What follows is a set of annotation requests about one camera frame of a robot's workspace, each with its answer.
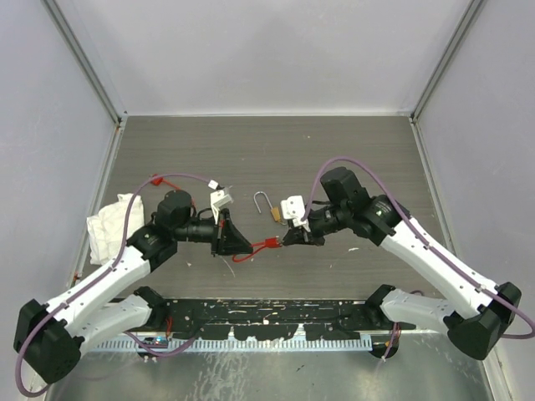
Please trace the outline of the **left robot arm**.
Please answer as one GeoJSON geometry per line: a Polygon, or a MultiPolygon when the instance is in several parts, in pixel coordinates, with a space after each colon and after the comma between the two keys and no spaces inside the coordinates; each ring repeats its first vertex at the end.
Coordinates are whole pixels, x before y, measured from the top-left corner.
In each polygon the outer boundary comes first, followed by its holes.
{"type": "Polygon", "coordinates": [[[148,223],[136,230],[119,253],[68,291],[40,303],[32,299],[18,314],[13,348],[17,364],[27,363],[47,384],[66,377],[92,347],[131,328],[163,328],[163,298],[141,287],[123,302],[107,304],[119,292],[150,275],[173,257],[181,242],[206,243],[212,255],[234,256],[252,244],[233,225],[227,188],[210,194],[211,217],[195,213],[191,195],[168,192],[148,223]]]}

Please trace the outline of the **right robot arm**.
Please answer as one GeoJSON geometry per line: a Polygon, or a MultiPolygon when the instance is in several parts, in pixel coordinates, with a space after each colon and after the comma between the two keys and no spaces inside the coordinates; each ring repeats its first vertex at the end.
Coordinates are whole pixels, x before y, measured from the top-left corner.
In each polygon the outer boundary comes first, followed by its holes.
{"type": "Polygon", "coordinates": [[[442,298],[417,296],[382,285],[366,300],[370,325],[409,323],[440,332],[475,360],[483,360],[514,319],[522,292],[511,282],[496,284],[451,254],[416,218],[386,195],[371,196],[353,171],[336,167],[320,180],[327,196],[313,210],[300,195],[280,203],[288,223],[284,246],[322,246],[325,237],[349,229],[397,256],[439,290],[442,298]]]}

